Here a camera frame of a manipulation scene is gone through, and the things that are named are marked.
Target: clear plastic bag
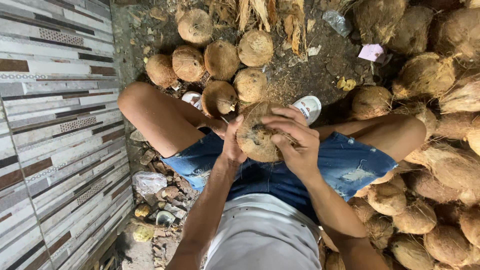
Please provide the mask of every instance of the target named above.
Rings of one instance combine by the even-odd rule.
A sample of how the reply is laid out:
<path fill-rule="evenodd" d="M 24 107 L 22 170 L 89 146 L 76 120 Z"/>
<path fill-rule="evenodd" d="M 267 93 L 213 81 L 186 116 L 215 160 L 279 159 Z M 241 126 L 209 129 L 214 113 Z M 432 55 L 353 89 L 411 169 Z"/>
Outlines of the clear plastic bag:
<path fill-rule="evenodd" d="M 347 37 L 353 30 L 350 21 L 345 19 L 345 17 L 338 11 L 327 10 L 324 12 L 322 19 L 330 24 L 330 26 L 342 37 Z"/>
<path fill-rule="evenodd" d="M 147 194 L 155 194 L 160 189 L 167 186 L 166 177 L 158 172 L 141 171 L 133 175 L 133 185 L 137 192 L 145 196 Z"/>

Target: denim shorts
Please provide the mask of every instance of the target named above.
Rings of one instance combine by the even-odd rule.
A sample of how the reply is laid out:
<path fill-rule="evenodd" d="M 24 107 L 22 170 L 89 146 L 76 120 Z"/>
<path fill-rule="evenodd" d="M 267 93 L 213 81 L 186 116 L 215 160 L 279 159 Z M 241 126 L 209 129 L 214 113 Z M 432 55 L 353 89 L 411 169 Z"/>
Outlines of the denim shorts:
<path fill-rule="evenodd" d="M 162 159 L 178 174 L 202 190 L 216 159 L 222 153 L 223 140 L 208 128 L 205 137 L 169 158 Z M 323 178 L 346 201 L 364 186 L 395 168 L 397 163 L 382 151 L 333 132 L 320 143 L 318 168 Z M 227 200 L 250 193 L 268 193 L 290 204 L 319 224 L 307 188 L 285 162 L 241 164 Z"/>

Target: white slide sandal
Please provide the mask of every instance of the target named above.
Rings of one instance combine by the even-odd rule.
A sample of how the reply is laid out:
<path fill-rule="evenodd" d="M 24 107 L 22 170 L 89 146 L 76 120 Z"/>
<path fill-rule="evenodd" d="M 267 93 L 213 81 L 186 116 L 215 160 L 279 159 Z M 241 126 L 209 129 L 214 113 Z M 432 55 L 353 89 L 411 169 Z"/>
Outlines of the white slide sandal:
<path fill-rule="evenodd" d="M 181 97 L 181 100 L 192 104 L 195 108 L 203 110 L 202 108 L 202 95 L 194 91 L 188 91 Z"/>
<path fill-rule="evenodd" d="M 322 104 L 316 96 L 304 96 L 293 103 L 293 106 L 297 107 L 307 120 L 307 125 L 311 125 L 320 116 L 322 110 Z"/>

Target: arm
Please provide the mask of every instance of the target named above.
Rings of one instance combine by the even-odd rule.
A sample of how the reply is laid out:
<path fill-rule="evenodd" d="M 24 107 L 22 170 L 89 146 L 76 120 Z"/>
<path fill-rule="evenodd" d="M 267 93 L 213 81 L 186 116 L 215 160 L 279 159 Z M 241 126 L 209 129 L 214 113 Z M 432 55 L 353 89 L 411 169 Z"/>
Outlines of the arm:
<path fill-rule="evenodd" d="M 323 179 L 318 170 L 319 133 L 307 126 L 296 109 L 272 109 L 274 114 L 263 118 L 266 127 L 290 134 L 295 146 L 283 135 L 272 140 L 282 151 L 288 168 L 298 176 L 312 200 L 315 213 L 325 232 L 340 251 L 348 270 L 387 270 L 367 237 L 365 226 L 350 206 Z"/>
<path fill-rule="evenodd" d="M 213 166 L 203 192 L 185 221 L 182 239 L 166 270 L 198 270 L 216 234 L 223 207 L 235 174 L 247 156 L 237 145 L 235 133 L 243 120 L 237 117 L 228 125 L 223 152 Z"/>

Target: white shirt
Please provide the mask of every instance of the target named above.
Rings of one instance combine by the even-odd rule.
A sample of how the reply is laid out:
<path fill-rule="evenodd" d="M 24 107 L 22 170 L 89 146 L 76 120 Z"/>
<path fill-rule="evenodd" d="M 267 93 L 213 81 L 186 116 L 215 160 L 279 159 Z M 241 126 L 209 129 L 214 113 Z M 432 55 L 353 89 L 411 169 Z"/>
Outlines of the white shirt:
<path fill-rule="evenodd" d="M 226 202 L 205 270 L 321 270 L 320 229 L 269 194 Z"/>

